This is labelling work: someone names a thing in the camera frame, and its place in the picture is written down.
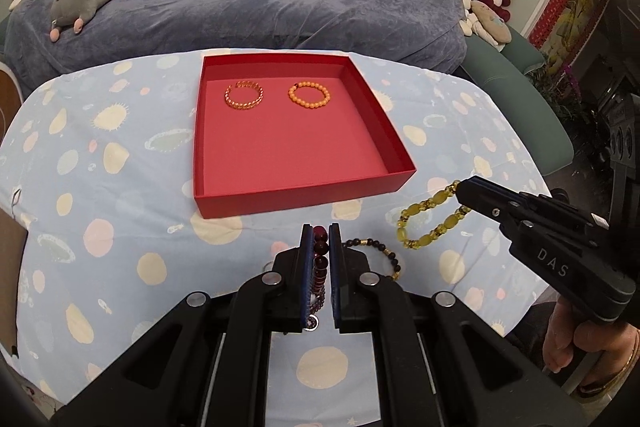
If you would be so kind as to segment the right hand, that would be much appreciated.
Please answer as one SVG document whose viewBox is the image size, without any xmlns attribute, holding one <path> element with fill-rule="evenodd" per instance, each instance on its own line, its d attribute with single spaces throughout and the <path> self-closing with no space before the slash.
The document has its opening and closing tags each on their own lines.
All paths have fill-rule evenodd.
<svg viewBox="0 0 640 427">
<path fill-rule="evenodd" d="M 559 373 L 573 360 L 576 349 L 599 353 L 600 358 L 577 388 L 581 398 L 604 395 L 624 379 L 639 358 L 639 329 L 625 322 L 578 322 L 564 297 L 556 300 L 542 345 L 544 365 Z"/>
</svg>

